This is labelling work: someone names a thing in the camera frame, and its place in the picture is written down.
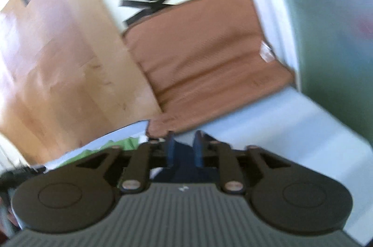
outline green cloth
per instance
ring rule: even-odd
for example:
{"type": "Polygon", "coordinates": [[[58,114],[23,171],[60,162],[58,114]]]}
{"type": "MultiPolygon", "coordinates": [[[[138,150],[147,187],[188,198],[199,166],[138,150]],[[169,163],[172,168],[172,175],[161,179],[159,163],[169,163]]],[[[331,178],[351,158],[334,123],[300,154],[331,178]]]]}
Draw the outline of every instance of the green cloth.
{"type": "Polygon", "coordinates": [[[126,138],[126,139],[122,139],[118,142],[109,141],[105,145],[103,145],[100,149],[84,150],[82,153],[79,153],[77,156],[72,157],[71,159],[68,159],[67,161],[63,162],[58,167],[62,167],[64,165],[70,164],[72,162],[75,162],[79,159],[90,156],[91,154],[97,153],[101,150],[104,150],[105,148],[109,148],[109,147],[112,147],[112,146],[120,146],[120,148],[122,148],[122,150],[134,150],[138,147],[138,145],[139,145],[139,139],[138,138],[126,138]]]}

